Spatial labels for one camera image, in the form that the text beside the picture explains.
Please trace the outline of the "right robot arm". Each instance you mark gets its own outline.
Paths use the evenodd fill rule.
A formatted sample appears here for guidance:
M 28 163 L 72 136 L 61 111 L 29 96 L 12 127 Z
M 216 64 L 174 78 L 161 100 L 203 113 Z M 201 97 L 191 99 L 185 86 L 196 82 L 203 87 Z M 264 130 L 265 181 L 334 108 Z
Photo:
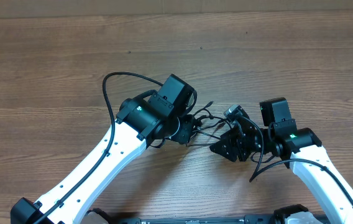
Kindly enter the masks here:
M 252 180 L 285 165 L 307 186 L 330 223 L 353 223 L 353 188 L 337 171 L 319 137 L 310 128 L 296 127 L 285 98 L 262 101 L 260 110 L 263 128 L 241 106 L 228 108 L 224 116 L 234 127 L 210 145 L 210 150 L 232 162 L 245 162 L 259 153 Z M 267 153 L 278 161 L 264 161 L 262 156 Z

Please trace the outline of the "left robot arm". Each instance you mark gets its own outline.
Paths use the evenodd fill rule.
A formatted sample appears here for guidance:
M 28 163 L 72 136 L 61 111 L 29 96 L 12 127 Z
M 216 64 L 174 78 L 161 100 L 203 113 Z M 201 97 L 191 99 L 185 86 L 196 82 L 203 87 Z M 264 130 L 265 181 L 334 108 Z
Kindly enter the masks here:
M 57 186 L 35 202 L 22 197 L 10 211 L 11 223 L 81 223 L 86 212 L 128 163 L 154 140 L 173 139 L 181 119 L 197 101 L 196 90 L 171 74 L 159 90 L 123 101 L 100 143 Z

